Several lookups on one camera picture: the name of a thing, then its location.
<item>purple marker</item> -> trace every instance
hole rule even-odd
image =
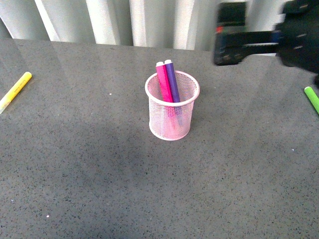
[[[174,70],[172,61],[166,60],[165,66],[166,66],[167,76],[169,80],[170,91],[173,96],[173,102],[178,103],[180,102],[180,99],[179,99],[179,93],[178,93],[177,82],[175,77],[175,70]]]

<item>white curtain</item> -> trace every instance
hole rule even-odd
[[[209,51],[225,1],[0,0],[0,38]],[[248,0],[248,29],[272,30],[285,1]]]

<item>yellow highlighter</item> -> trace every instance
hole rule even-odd
[[[5,108],[13,101],[16,95],[22,90],[26,83],[31,79],[32,74],[30,72],[25,72],[23,76],[15,83],[14,86],[9,90],[8,93],[0,101],[0,114],[5,110]]]

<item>speckled countertop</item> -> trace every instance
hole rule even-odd
[[[201,93],[178,141],[149,130],[157,61]],[[0,40],[0,238],[319,238],[313,74],[268,56]]]

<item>pink mesh pen holder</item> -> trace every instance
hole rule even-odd
[[[194,101],[199,95],[199,84],[189,74],[175,71],[180,103],[164,102],[157,73],[145,83],[149,97],[150,130],[158,138],[178,140],[190,130]]]

